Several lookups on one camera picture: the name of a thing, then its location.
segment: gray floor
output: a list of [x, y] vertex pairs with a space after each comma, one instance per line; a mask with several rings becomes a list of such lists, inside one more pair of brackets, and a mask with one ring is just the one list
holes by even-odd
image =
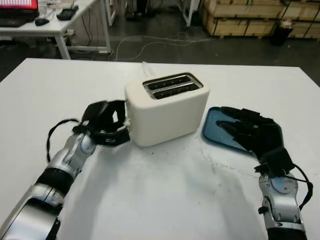
[[[302, 68], [320, 86], [320, 44], [315, 40], [288, 39], [279, 47], [271, 45], [267, 38], [211, 38], [201, 26], [185, 28], [181, 14], [171, 8], [142, 21], [126, 21], [118, 17], [109, 34], [114, 50], [111, 56], [75, 53], [71, 57], [84, 60], [94, 58], [96, 61], [114, 61], [118, 56], [118, 61], [124, 62], [294, 66]], [[3, 46], [0, 48], [0, 81], [25, 58], [60, 56], [59, 51], [50, 44], [32, 49], [23, 44]]]

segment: silver robotic arm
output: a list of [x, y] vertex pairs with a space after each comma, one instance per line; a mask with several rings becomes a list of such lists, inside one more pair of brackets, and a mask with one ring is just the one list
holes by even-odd
[[[221, 107], [220, 110], [236, 121], [217, 121], [216, 124], [246, 150], [254, 152], [260, 163], [254, 168], [261, 174], [259, 187], [263, 196], [258, 212], [263, 214], [269, 240], [307, 240], [301, 209], [310, 200], [313, 185], [284, 148], [280, 126], [255, 111], [232, 107]], [[290, 173], [293, 168], [298, 168], [305, 180], [294, 178]], [[308, 186], [300, 206], [296, 198], [297, 181]]]
[[[279, 125], [246, 109], [222, 107], [221, 111], [239, 121], [216, 123], [245, 149], [253, 151], [260, 163], [255, 167], [261, 174], [259, 186], [263, 195], [258, 212], [264, 216], [269, 240], [307, 240], [301, 209], [312, 196], [313, 185], [292, 163], [283, 146]], [[117, 122], [113, 120], [115, 112]], [[55, 240], [65, 196], [96, 146], [117, 146], [130, 140], [124, 121], [124, 101], [89, 105], [64, 148], [49, 161], [42, 175], [3, 223], [0, 240]], [[290, 173], [294, 167], [301, 171], [305, 180], [294, 178]], [[309, 190], [300, 206], [296, 200], [297, 181], [306, 182]]]
[[296, 200], [298, 182], [286, 177], [262, 175], [259, 186], [263, 200], [258, 212], [263, 214], [269, 240], [306, 240], [306, 230]]
[[[113, 114], [117, 113], [118, 122]], [[129, 141], [124, 101], [88, 106], [63, 149], [18, 202], [0, 228], [1, 240], [55, 240], [64, 199], [96, 145], [117, 146]]]
[[70, 136], [5, 220], [0, 239], [56, 239], [64, 198], [95, 149], [95, 143], [86, 134]]

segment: computer monitor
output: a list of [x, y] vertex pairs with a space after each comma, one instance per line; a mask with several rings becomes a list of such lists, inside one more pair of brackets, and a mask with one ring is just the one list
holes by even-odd
[[38, 10], [38, 0], [0, 0], [0, 10]]

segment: white toaster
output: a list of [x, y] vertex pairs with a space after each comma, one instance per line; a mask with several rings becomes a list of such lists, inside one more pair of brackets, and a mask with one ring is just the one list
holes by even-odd
[[209, 92], [190, 73], [129, 82], [125, 98], [131, 138], [146, 147], [194, 132]]

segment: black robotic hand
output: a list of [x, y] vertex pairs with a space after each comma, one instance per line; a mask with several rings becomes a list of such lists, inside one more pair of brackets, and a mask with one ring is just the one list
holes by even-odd
[[281, 127], [273, 119], [244, 108], [240, 110], [223, 106], [220, 110], [238, 120], [217, 121], [216, 124], [246, 150], [254, 152], [261, 164], [255, 168], [256, 172], [282, 177], [295, 167], [284, 148]]

